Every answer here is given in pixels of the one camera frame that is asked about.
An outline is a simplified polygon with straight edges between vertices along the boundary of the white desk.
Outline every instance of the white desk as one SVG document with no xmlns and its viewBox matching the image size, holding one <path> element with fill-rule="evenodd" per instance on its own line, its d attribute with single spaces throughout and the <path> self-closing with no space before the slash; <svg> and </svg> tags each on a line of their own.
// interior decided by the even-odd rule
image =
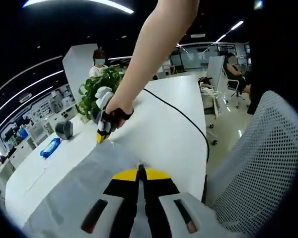
<svg viewBox="0 0 298 238">
<path fill-rule="evenodd" d="M 175 77 L 150 82 L 148 90 L 176 106 L 206 133 L 197 79 Z M 95 147 L 97 126 L 73 119 L 75 138 L 63 141 L 47 160 L 39 152 L 55 134 L 40 144 L 17 168 L 6 185 L 6 210 L 23 227 L 32 212 L 55 185 Z M 203 136 L 179 112 L 143 91 L 135 101 L 135 113 L 116 130 L 111 140 L 121 143 L 139 159 L 166 171 L 178 189 L 201 199 L 207 146 Z"/>
<path fill-rule="evenodd" d="M 13 173 L 13 165 L 10 159 L 6 159 L 3 164 L 0 165 L 0 197 L 4 200 L 6 183 Z"/>
</svg>

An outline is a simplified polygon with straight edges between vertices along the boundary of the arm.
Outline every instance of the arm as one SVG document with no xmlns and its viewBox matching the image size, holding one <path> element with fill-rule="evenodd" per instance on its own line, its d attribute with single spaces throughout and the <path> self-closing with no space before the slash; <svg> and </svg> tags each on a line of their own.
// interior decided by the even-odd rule
<svg viewBox="0 0 298 238">
<path fill-rule="evenodd" d="M 156 74 L 163 61 L 194 21 L 199 0 L 159 0 L 145 21 L 126 74 L 106 108 L 130 114 L 133 100 Z"/>
<path fill-rule="evenodd" d="M 226 66 L 227 66 L 228 71 L 230 71 L 233 75 L 235 75 L 235 76 L 243 75 L 241 72 L 235 70 L 235 68 L 232 65 L 230 65 L 229 63 Z"/>
</svg>

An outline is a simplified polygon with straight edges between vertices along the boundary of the white mesh chair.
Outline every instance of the white mesh chair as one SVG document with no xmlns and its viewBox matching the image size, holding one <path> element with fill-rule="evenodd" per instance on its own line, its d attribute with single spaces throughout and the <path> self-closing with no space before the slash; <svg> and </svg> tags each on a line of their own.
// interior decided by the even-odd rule
<svg viewBox="0 0 298 238">
<path fill-rule="evenodd" d="M 298 115 L 266 92 L 244 135 L 207 180 L 206 205 L 232 232 L 253 235 L 287 193 L 298 165 Z"/>
</svg>

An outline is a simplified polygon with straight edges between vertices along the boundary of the white partition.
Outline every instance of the white partition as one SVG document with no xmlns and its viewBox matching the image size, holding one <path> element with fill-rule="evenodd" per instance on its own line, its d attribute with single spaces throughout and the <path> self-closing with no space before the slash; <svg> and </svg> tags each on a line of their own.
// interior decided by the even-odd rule
<svg viewBox="0 0 298 238">
<path fill-rule="evenodd" d="M 72 46 L 63 59 L 64 71 L 76 102 L 81 100 L 78 89 L 89 78 L 96 49 L 97 44 Z"/>
<path fill-rule="evenodd" d="M 214 57 L 210 57 L 209 59 L 207 77 L 212 78 L 211 84 L 212 86 L 214 86 L 215 91 L 218 91 L 223 64 L 224 64 L 224 56 L 214 56 Z"/>
</svg>

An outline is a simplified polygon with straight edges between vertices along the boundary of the yellow stripe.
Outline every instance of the yellow stripe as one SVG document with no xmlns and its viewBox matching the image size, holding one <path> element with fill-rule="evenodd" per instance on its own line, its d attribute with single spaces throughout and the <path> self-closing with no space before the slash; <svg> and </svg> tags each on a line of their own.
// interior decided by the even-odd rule
<svg viewBox="0 0 298 238">
<path fill-rule="evenodd" d="M 137 169 L 126 170 L 116 174 L 113 179 L 125 180 L 125 181 L 136 181 Z"/>
<path fill-rule="evenodd" d="M 171 176 L 165 172 L 155 170 L 153 168 L 146 169 L 147 179 L 156 180 L 156 179 L 170 179 Z"/>
<path fill-rule="evenodd" d="M 97 143 L 103 142 L 104 139 L 105 139 L 105 136 L 101 136 L 100 134 L 97 133 Z"/>
</svg>

